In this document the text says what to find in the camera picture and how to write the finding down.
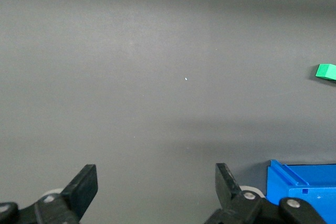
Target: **gray tabletop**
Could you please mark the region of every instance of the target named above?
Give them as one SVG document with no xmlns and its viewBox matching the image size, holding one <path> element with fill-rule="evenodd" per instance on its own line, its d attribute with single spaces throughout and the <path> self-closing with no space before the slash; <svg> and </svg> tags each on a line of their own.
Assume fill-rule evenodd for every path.
<svg viewBox="0 0 336 224">
<path fill-rule="evenodd" d="M 83 224 L 202 224 L 215 163 L 336 162 L 336 0 L 0 0 L 0 33 L 0 201 L 96 164 Z"/>
</svg>

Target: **green block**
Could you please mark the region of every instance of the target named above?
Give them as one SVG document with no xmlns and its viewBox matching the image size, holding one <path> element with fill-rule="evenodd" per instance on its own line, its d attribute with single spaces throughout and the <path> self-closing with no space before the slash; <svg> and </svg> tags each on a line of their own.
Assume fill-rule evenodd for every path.
<svg viewBox="0 0 336 224">
<path fill-rule="evenodd" d="M 336 66 L 333 64 L 320 64 L 316 77 L 326 80 L 336 80 Z"/>
</svg>

